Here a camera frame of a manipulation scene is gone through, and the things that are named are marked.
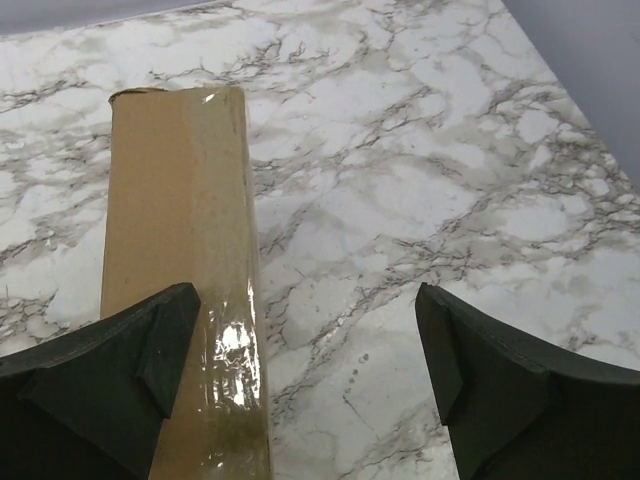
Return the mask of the brown cardboard express box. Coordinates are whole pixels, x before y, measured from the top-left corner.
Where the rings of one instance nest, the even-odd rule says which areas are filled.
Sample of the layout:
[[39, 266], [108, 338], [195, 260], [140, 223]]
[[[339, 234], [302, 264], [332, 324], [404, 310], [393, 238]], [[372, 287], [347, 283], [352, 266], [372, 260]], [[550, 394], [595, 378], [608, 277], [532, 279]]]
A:
[[244, 92], [130, 89], [110, 105], [101, 313], [182, 282], [201, 301], [150, 475], [269, 479], [266, 334]]

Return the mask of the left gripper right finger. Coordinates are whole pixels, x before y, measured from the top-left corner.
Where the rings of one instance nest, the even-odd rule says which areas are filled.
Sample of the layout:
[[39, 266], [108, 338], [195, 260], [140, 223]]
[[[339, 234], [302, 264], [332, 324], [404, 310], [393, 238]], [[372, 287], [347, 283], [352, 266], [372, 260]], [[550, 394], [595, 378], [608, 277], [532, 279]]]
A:
[[422, 284], [415, 312], [462, 479], [636, 479], [639, 373]]

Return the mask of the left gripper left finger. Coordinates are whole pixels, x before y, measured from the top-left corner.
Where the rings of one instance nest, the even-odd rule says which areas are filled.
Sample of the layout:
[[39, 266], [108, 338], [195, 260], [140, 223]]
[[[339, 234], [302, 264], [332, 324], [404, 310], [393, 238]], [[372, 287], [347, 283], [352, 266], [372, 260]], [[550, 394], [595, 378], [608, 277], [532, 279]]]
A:
[[2, 478], [148, 478], [200, 305], [175, 284], [2, 357]]

